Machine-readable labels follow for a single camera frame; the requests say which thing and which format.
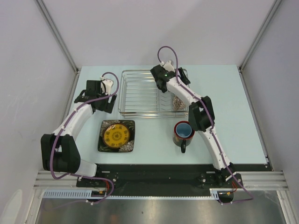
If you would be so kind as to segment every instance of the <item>rack wire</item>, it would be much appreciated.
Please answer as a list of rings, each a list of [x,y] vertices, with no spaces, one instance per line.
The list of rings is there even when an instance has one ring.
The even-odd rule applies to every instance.
[[[188,108],[173,110],[174,94],[162,93],[150,70],[125,70],[121,74],[119,113],[125,118],[186,117]]]

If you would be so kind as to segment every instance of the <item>yellow plate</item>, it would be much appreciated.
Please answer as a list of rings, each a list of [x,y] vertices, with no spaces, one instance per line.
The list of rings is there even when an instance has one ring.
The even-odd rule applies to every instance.
[[[104,132],[104,143],[111,148],[119,148],[125,145],[130,138],[129,129],[123,124],[110,125]]]

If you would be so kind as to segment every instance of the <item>red mug rim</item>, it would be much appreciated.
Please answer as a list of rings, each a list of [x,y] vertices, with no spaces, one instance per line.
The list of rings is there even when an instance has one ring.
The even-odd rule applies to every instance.
[[[182,139],[182,140],[188,140],[188,139],[193,138],[193,136],[194,136],[194,134],[195,134],[195,131],[192,129],[192,127],[191,127],[191,129],[192,129],[191,135],[190,135],[187,139],[185,139],[185,138],[181,138],[181,137],[178,136],[178,134],[176,133],[176,127],[177,127],[179,124],[181,124],[181,123],[187,123],[188,125],[190,125],[190,123],[189,123],[188,121],[185,121],[185,120],[182,120],[182,121],[178,122],[178,123],[174,126],[174,129],[173,129],[173,132],[175,133],[175,135],[176,135],[179,139]]]

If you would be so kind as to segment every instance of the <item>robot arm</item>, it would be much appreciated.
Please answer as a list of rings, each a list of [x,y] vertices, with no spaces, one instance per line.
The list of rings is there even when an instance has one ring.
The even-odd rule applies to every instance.
[[[50,154],[54,144],[54,140],[57,137],[60,130],[58,142],[56,144],[56,151],[53,157],[53,170],[56,172],[66,172],[84,176],[95,176],[96,164],[87,162],[81,159],[79,151],[77,149],[75,140],[82,129],[85,122],[94,114],[96,110],[111,113],[116,95],[109,99],[103,99],[94,101],[83,105],[80,109],[77,108],[84,102],[97,99],[110,95],[113,81],[110,79],[102,80],[88,80],[86,82],[86,90],[83,90],[80,95],[74,101],[73,110],[76,111],[75,115],[71,117],[71,113],[63,121],[52,134],[44,134],[41,138],[43,168],[50,170]],[[66,127],[63,124],[71,117]]]
[[[208,109],[214,126],[214,111],[212,107],[211,99],[206,96],[202,97],[197,93],[193,92],[187,85],[190,81],[184,74],[183,69],[178,69],[180,73],[180,82],[178,83],[175,70],[171,65],[171,61],[161,63],[151,69],[151,73],[155,78],[158,89],[162,92],[170,91],[180,98],[186,106],[189,107],[189,123],[194,131],[197,131],[203,138],[209,153],[213,159],[214,168],[221,173],[222,178],[227,181],[232,176],[227,171],[228,168],[235,175],[233,164],[225,154],[220,141],[218,139],[215,127],[211,129],[212,124],[203,105]]]

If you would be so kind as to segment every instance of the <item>white wall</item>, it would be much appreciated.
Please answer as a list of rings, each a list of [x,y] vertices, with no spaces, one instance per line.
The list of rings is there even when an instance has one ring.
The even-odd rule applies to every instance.
[[[286,0],[244,76],[270,159],[283,170],[299,209],[299,1]]]
[[[181,64],[240,64],[273,2],[45,0],[79,67],[156,64],[163,45]]]
[[[0,215],[22,189],[20,223],[74,74],[33,0],[1,1],[0,18]]]

